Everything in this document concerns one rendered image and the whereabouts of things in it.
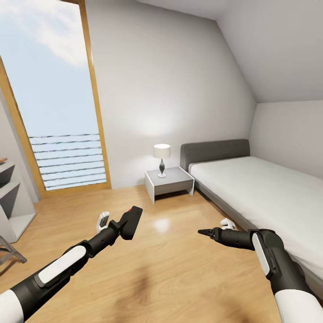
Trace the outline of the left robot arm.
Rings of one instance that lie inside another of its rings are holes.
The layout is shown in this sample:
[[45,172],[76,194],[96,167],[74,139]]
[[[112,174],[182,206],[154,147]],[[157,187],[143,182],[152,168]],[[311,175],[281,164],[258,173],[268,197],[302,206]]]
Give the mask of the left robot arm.
[[0,295],[0,323],[25,323],[49,299],[58,293],[88,262],[108,245],[114,245],[126,219],[106,226],[109,212],[100,214],[97,231],[89,241],[83,240],[60,258]]

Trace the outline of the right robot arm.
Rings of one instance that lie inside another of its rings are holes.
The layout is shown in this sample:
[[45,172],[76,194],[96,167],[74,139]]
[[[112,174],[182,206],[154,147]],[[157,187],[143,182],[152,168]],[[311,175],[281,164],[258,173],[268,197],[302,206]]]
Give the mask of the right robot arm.
[[307,285],[302,267],[293,262],[274,230],[238,231],[227,218],[221,224],[222,228],[198,233],[228,247],[256,250],[266,279],[271,282],[282,323],[323,323],[323,309]]

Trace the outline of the digital camera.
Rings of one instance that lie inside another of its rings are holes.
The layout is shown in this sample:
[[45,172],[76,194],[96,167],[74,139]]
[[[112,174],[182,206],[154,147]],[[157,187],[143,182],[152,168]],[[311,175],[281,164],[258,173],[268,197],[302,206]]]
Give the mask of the digital camera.
[[135,234],[137,225],[142,215],[143,209],[137,206],[132,206],[130,210],[125,212],[120,221],[126,219],[127,222],[120,229],[120,236],[124,240],[132,240]]

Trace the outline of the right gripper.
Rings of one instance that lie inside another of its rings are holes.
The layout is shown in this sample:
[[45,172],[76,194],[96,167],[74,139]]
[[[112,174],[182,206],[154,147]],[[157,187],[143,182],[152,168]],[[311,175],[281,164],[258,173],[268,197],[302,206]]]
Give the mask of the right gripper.
[[198,230],[198,233],[209,236],[212,239],[214,239],[216,242],[221,243],[225,246],[241,249],[238,241],[239,240],[238,230],[229,230],[229,229],[222,229],[219,227],[215,227],[212,230],[211,229]]

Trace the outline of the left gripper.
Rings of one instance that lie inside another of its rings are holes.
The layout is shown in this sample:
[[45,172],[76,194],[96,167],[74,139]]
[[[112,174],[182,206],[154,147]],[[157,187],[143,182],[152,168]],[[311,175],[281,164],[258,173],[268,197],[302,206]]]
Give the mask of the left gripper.
[[102,232],[97,234],[96,236],[100,238],[102,244],[103,244],[103,249],[106,248],[108,245],[112,246],[114,245],[116,238],[119,235],[121,227],[127,222],[126,219],[120,221],[120,222],[115,222],[113,219],[112,221],[109,222],[108,227],[104,229]]

